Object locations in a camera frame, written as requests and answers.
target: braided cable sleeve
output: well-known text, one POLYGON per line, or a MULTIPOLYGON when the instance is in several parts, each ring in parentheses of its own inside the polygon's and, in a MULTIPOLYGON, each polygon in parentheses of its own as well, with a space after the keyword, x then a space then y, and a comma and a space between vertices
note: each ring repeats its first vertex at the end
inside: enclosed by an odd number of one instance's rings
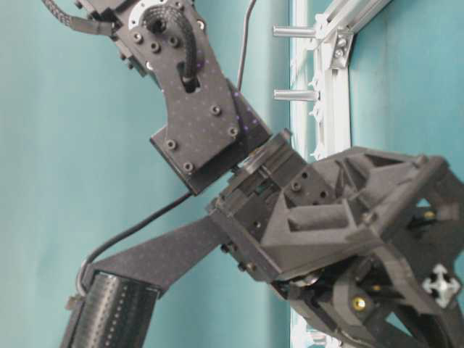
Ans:
POLYGON ((145 11, 144 23, 153 33, 161 33, 169 23, 174 22, 182 32, 186 50, 186 63, 183 76, 186 80, 196 75, 196 41, 194 30, 181 10, 171 6, 154 6, 145 11))
POLYGON ((54 15, 61 23, 67 27, 71 24, 71 16, 58 7, 58 5, 53 0, 42 0, 43 4, 52 15, 54 15))

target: white frame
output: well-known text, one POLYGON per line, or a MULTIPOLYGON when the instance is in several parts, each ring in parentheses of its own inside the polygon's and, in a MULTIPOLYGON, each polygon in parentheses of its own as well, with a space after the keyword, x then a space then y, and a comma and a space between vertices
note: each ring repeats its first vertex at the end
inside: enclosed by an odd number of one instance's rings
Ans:
MULTIPOLYGON (((275 26, 273 32, 274 36, 294 40, 294 59, 290 67, 293 89, 276 90, 274 98, 291 101, 294 148, 306 160, 310 156, 321 160, 352 145, 349 54, 353 37, 391 0, 333 0, 324 13, 315 16, 316 22, 311 28, 307 20, 309 0, 292 1, 293 26, 275 26), (314 77, 310 82, 306 73, 309 51, 314 54, 314 77), (314 103, 310 112, 308 102, 314 103), (307 115, 316 120, 317 145, 312 154, 308 149, 310 124, 307 115)), ((304 332, 304 327, 305 320, 292 311, 291 348, 307 348, 311 337, 304 332)), ((326 348, 332 347, 339 347, 339 342, 327 338, 326 348)))

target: black screw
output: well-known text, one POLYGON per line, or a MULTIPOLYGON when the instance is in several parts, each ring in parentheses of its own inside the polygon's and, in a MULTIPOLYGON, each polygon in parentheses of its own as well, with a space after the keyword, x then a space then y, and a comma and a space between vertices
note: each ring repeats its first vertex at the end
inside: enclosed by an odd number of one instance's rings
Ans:
POLYGON ((176 38, 175 36, 171 36, 167 42, 169 42, 169 44, 171 45, 171 47, 177 47, 177 46, 179 46, 179 39, 176 38))
POLYGON ((247 270, 249 270, 250 272, 254 272, 256 271, 256 265, 254 263, 251 263, 251 262, 248 262, 246 264, 246 268, 247 270))
POLYGON ((161 46, 159 43, 157 43, 156 41, 155 42, 152 42, 152 52, 153 53, 159 53, 161 51, 161 46))
POLYGON ((239 263, 238 267, 240 272, 245 272, 247 270, 247 266, 244 263, 239 263))
POLYGON ((187 172, 187 173, 191 173, 193 170, 194 170, 194 165, 191 164, 190 162, 185 162, 183 164, 183 169, 187 172))
POLYGON ((420 167, 422 167, 424 164, 426 164, 427 162, 428 162, 428 157, 422 154, 421 156, 419 156, 419 157, 417 157, 417 158, 415 159, 415 161, 414 161, 413 164, 414 164, 414 166, 415 166, 416 168, 420 168, 420 167))
POLYGON ((235 127, 230 127, 227 133, 229 134, 229 136, 232 136, 233 138, 235 138, 237 134, 239 134, 239 130, 235 127))
POLYGON ((214 116, 219 116, 222 112, 222 110, 220 109, 220 107, 218 105, 213 105, 211 108, 210 108, 210 112, 211 114, 213 114, 214 116))
POLYGON ((364 214, 362 214, 362 221, 366 225, 370 225, 376 220, 377 220, 377 214, 375 212, 365 212, 364 214))
POLYGON ((141 44, 144 40, 144 37, 139 32, 135 32, 133 34, 133 40, 136 42, 136 44, 141 44))
POLYGON ((223 244, 220 246, 220 251, 223 252, 224 254, 228 254, 230 252, 230 249, 228 248, 227 245, 223 244))
POLYGON ((177 143, 174 140, 170 139, 170 140, 166 141, 166 146, 167 146, 167 148, 169 150, 172 151, 172 150, 175 150, 177 148, 177 143))
POLYGON ((301 184, 300 184, 298 181, 295 181, 294 183, 292 183, 292 185, 291 185, 291 190, 292 190, 293 192, 298 192, 298 191, 301 190, 301 189, 302 189, 302 186, 301 186, 301 184))

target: perforated black tube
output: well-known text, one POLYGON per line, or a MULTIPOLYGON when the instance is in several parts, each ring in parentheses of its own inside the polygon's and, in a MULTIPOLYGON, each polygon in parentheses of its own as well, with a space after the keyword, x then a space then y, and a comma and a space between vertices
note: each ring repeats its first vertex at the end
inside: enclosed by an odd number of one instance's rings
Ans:
POLYGON ((142 348, 158 294, 148 284, 98 274, 71 347, 142 348))

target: black cable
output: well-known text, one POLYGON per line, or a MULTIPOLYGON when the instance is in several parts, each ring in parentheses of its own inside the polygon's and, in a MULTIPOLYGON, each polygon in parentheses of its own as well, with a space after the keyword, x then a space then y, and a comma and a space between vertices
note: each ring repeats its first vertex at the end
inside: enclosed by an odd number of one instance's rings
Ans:
POLYGON ((181 9, 172 6, 153 6, 144 13, 144 24, 152 33, 162 33, 170 22, 174 22, 183 35, 186 50, 183 77, 184 82, 187 82, 196 76, 196 40, 189 20, 181 9))
POLYGON ((244 80, 244 71, 245 71, 245 60, 247 59, 247 49, 248 49, 248 32, 249 32, 249 19, 252 16, 253 8, 257 0, 252 0, 249 3, 248 10, 246 11, 245 21, 244 21, 244 36, 243 42, 241 45, 241 56, 240 56, 240 65, 239 65, 239 78, 237 82, 237 89, 241 91, 241 84, 244 80))
POLYGON ((76 277, 75 286, 76 286, 76 289, 78 290, 79 295, 81 295, 82 297, 87 295, 87 289, 83 285, 83 278, 84 278, 84 275, 86 274, 87 267, 98 256, 100 256, 103 252, 107 251, 110 247, 112 247, 116 243, 119 243, 123 239, 126 239, 126 238, 132 236, 133 234, 139 232, 142 228, 146 227, 147 225, 149 225, 150 223, 155 221, 157 218, 163 216, 164 214, 166 214, 170 210, 172 210, 172 209, 176 208, 177 206, 181 205, 182 203, 184 203, 191 196, 192 196, 191 192, 188 192, 187 194, 184 194, 181 198, 175 200, 174 202, 172 202, 169 205, 167 205, 166 207, 158 210, 157 212, 154 212, 149 217, 147 217, 145 220, 143 220, 140 223, 138 223, 137 225, 129 228, 128 230, 126 230, 126 231, 124 231, 122 233, 119 233, 118 235, 114 236, 109 241, 103 243, 101 246, 99 246, 94 251, 92 251, 92 253, 90 253, 90 255, 87 256, 87 258, 83 261, 83 263, 82 263, 82 265, 80 267, 80 270, 78 272, 78 275, 76 277))

